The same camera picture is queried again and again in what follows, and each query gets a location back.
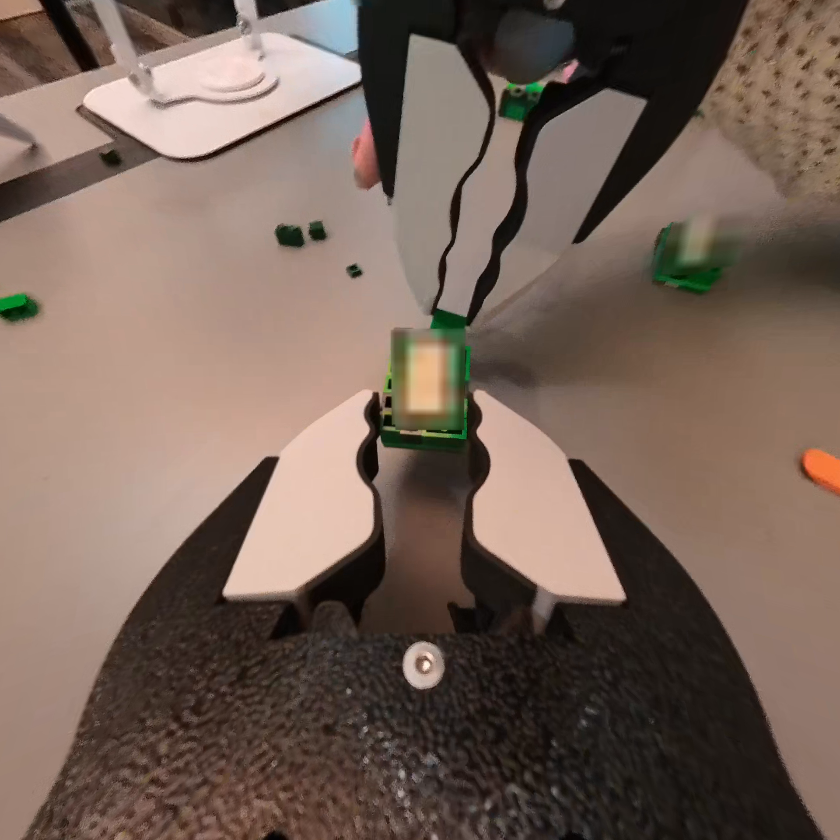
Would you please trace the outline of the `person's right hand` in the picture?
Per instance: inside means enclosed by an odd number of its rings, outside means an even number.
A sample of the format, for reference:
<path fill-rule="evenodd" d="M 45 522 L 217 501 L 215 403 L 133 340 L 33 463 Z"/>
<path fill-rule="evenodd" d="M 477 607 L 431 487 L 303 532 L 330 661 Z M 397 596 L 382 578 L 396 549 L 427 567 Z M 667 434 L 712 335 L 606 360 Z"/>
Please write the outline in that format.
<path fill-rule="evenodd" d="M 382 180 L 371 122 L 366 120 L 351 145 L 353 179 L 358 188 L 369 191 Z"/>

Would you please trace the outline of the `orange brick separator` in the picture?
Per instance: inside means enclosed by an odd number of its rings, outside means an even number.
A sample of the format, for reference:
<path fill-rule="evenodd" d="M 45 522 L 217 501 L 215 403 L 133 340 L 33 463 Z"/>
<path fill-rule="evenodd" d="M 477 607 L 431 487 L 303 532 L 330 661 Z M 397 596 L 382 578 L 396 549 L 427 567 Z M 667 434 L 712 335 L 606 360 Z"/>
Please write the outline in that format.
<path fill-rule="evenodd" d="M 801 456 L 801 470 L 813 484 L 839 495 L 839 457 L 819 448 L 808 448 Z"/>

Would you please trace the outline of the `white stand with clear arms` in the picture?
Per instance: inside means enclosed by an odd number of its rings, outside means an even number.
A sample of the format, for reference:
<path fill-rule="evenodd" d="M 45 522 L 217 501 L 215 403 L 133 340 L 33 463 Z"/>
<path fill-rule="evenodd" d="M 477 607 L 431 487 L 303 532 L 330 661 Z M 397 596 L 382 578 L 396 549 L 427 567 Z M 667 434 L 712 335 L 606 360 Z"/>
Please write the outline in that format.
<path fill-rule="evenodd" d="M 196 161 L 361 84 L 357 63 L 297 38 L 263 35 L 256 2 L 237 1 L 238 38 L 146 66 L 116 2 L 92 3 L 123 78 L 82 108 L 160 156 Z"/>

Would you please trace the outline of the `person's right forearm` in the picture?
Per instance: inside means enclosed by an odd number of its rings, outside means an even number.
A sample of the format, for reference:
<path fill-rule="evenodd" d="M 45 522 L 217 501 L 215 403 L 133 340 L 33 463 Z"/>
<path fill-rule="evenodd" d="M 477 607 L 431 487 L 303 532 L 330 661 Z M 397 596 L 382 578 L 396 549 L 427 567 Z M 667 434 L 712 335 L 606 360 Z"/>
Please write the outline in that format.
<path fill-rule="evenodd" d="M 838 202 L 839 2 L 748 2 L 700 110 L 781 195 Z"/>

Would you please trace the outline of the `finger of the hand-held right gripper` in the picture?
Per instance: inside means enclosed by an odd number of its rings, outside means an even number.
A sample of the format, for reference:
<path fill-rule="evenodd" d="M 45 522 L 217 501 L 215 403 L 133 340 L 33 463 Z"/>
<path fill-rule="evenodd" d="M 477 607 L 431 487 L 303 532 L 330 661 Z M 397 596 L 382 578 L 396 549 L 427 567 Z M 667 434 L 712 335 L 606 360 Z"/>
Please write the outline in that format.
<path fill-rule="evenodd" d="M 453 240 L 456 188 L 480 157 L 490 106 L 459 48 L 410 35 L 392 217 L 406 283 L 431 314 L 440 265 Z"/>
<path fill-rule="evenodd" d="M 521 126 L 513 155 L 513 192 L 490 238 L 467 323 L 501 281 L 517 288 L 527 253 L 552 264 L 578 238 L 648 98 L 606 84 L 548 84 Z"/>

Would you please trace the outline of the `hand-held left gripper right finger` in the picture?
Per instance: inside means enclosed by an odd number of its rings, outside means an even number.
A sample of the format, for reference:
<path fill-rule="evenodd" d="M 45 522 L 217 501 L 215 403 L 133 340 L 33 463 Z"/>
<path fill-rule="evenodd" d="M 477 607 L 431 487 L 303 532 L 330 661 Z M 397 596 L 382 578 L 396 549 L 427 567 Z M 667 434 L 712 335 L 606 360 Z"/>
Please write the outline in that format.
<path fill-rule="evenodd" d="M 494 617 L 523 609 L 536 633 L 563 605 L 627 594 L 560 446 L 484 390 L 469 398 L 470 487 L 461 577 Z"/>

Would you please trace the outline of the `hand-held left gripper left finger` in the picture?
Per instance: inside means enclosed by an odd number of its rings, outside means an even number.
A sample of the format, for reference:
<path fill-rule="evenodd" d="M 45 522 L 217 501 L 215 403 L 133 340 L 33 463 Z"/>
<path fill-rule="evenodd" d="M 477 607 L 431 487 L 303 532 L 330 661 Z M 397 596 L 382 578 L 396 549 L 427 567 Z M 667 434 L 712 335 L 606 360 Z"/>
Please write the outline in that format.
<path fill-rule="evenodd" d="M 385 573 L 375 488 L 381 418 L 361 390 L 280 452 L 222 590 L 226 602 L 284 602 L 307 616 L 342 604 L 355 625 Z"/>

